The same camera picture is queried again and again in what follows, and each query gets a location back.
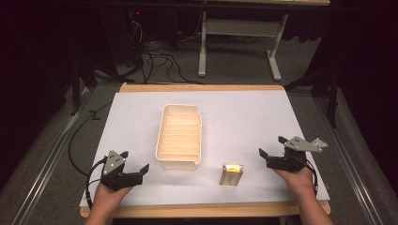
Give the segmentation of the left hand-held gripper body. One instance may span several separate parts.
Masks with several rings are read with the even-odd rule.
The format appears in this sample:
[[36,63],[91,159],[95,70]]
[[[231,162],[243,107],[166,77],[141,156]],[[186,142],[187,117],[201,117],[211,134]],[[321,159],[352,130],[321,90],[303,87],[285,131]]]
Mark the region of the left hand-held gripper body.
[[142,175],[138,172],[125,173],[126,159],[111,150],[101,171],[100,182],[113,191],[121,188],[133,188],[142,184]]

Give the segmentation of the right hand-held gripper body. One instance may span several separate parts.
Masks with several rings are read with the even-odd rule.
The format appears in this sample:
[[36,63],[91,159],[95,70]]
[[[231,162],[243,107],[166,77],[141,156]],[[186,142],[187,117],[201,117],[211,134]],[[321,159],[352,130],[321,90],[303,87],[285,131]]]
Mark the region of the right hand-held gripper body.
[[321,153],[322,148],[300,137],[294,137],[283,144],[284,152],[281,157],[268,155],[267,167],[290,173],[298,172],[307,166],[307,152]]

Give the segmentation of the person's left hand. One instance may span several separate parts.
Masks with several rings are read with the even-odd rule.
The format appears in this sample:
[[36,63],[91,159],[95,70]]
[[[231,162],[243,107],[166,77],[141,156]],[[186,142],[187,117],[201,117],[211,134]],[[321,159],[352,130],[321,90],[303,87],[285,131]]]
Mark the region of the person's left hand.
[[114,211],[130,191],[131,187],[123,187],[118,191],[113,191],[102,183],[99,183],[96,189],[93,207]]

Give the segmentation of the person's right hand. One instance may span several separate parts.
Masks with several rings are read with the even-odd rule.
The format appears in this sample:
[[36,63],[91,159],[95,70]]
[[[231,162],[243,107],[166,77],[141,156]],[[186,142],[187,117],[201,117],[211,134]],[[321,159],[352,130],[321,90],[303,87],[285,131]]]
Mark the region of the person's right hand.
[[299,172],[282,170],[275,170],[275,172],[284,180],[296,197],[314,194],[313,174],[308,168],[301,169]]

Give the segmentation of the small yellow printed box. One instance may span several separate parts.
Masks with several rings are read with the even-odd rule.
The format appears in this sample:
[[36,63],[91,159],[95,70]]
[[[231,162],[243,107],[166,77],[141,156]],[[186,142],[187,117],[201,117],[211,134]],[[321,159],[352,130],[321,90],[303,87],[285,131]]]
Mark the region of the small yellow printed box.
[[243,173],[244,167],[241,164],[223,163],[220,184],[223,186],[237,186]]

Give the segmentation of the cream plastic ribbed tray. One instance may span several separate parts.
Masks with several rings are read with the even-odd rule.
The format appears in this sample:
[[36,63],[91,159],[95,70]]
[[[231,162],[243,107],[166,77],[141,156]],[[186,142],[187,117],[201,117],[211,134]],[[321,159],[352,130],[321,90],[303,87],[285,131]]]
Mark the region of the cream plastic ribbed tray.
[[196,170],[201,162],[202,115],[195,105],[163,108],[156,158],[166,170]]

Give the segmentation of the black stand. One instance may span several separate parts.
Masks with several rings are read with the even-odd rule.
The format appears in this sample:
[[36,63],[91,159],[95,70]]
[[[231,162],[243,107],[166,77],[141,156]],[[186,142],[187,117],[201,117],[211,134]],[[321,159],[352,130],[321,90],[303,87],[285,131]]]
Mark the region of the black stand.
[[341,70],[339,68],[323,68],[317,72],[309,73],[304,77],[285,85],[283,88],[285,91],[291,91],[299,86],[312,84],[313,88],[311,90],[311,94],[314,98],[321,98],[324,96],[328,97],[327,118],[329,123],[335,128],[336,107],[338,105],[338,80],[340,72]]
[[73,110],[71,112],[72,116],[76,115],[83,106],[83,91],[81,90],[81,83],[83,83],[86,88],[95,88],[98,84],[95,76],[97,71],[104,73],[114,80],[121,82],[125,81],[125,79],[116,72],[112,72],[91,60],[86,58],[76,59],[71,69],[71,90],[73,102]]

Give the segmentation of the white metal desk frame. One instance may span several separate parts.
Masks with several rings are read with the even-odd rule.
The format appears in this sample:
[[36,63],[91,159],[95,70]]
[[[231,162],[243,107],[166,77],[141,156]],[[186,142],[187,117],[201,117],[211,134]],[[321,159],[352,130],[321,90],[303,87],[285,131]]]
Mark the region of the white metal desk frame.
[[[328,7],[330,0],[202,0],[204,6],[211,3],[239,3],[259,7]],[[198,76],[205,77],[207,74],[207,36],[225,35],[254,38],[272,38],[273,46],[267,49],[267,59],[271,75],[274,81],[282,79],[278,64],[275,58],[278,51],[284,28],[288,20],[288,13],[283,13],[279,19],[272,22],[250,21],[249,19],[209,19],[207,12],[201,13],[201,49],[199,53]]]

